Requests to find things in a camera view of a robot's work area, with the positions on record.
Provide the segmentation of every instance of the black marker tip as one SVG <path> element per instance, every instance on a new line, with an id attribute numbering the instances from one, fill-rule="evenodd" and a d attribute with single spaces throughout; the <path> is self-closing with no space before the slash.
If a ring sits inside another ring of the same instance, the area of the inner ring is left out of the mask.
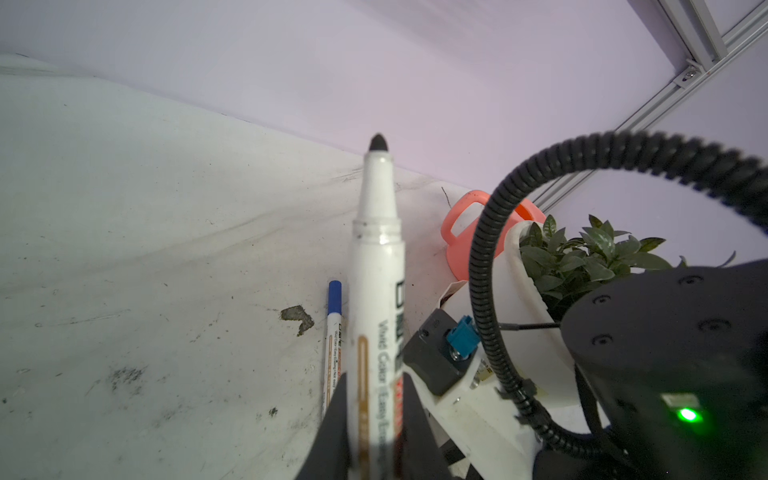
<path id="1" fill-rule="evenodd" d="M 376 134 L 376 136 L 371 139 L 371 146 L 368 147 L 368 151 L 389 151 L 386 146 L 386 140 L 384 140 L 384 137 L 381 134 Z"/>

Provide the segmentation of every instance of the green foliage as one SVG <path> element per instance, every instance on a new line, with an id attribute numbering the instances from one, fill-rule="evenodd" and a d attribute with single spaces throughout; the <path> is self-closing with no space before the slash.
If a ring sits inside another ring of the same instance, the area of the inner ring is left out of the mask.
<path id="1" fill-rule="evenodd" d="M 663 238 L 638 240 L 627 231 L 614 230 L 611 222 L 603 222 L 592 215 L 589 224 L 580 232 L 581 238 L 566 240 L 565 228 L 558 230 L 550 215 L 543 227 L 533 223 L 528 234 L 520 240 L 525 271 L 534 280 L 536 290 L 556 322 L 561 321 L 568 308 L 586 293 L 631 275 L 631 267 L 644 270 L 672 268 L 665 259 L 649 253 L 664 242 Z M 629 237 L 615 240 L 623 235 Z"/>

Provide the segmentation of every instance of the white table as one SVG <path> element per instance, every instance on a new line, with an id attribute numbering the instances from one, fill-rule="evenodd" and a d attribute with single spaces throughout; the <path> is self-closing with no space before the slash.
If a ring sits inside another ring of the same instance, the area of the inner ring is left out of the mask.
<path id="1" fill-rule="evenodd" d="M 292 478 L 361 166 L 0 56 L 0 478 Z M 465 190 L 396 181 L 413 331 L 453 279 L 439 226 Z"/>

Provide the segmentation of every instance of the marker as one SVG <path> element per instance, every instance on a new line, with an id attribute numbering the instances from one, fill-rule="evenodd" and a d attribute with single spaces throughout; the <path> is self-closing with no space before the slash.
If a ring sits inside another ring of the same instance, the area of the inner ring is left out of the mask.
<path id="1" fill-rule="evenodd" d="M 328 323 L 326 326 L 326 378 L 323 389 L 323 415 L 341 377 L 341 282 L 328 284 Z"/>
<path id="2" fill-rule="evenodd" d="M 392 156 L 377 134 L 364 158 L 348 275 L 344 362 L 351 479 L 401 476 L 406 245 L 393 174 Z"/>

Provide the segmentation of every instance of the black hose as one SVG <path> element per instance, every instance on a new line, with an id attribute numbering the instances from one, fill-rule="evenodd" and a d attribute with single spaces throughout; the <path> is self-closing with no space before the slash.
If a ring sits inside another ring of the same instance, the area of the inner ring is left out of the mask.
<path id="1" fill-rule="evenodd" d="M 472 312 L 488 357 L 505 398 L 518 408 L 553 449 L 577 458 L 596 458 L 604 452 L 592 435 L 569 432 L 553 422 L 547 410 L 523 386 L 512 365 L 498 327 L 493 303 L 492 266 L 496 243 L 507 219 L 533 190 L 562 175 L 583 170 L 625 169 L 652 175 L 665 174 L 695 190 L 708 190 L 713 198 L 749 218 L 768 233 L 768 170 L 755 157 L 742 160 L 735 150 L 720 145 L 685 141 L 680 135 L 644 132 L 608 132 L 578 137 L 552 145 L 517 166 L 494 190 L 480 215 L 469 254 L 469 292 Z"/>

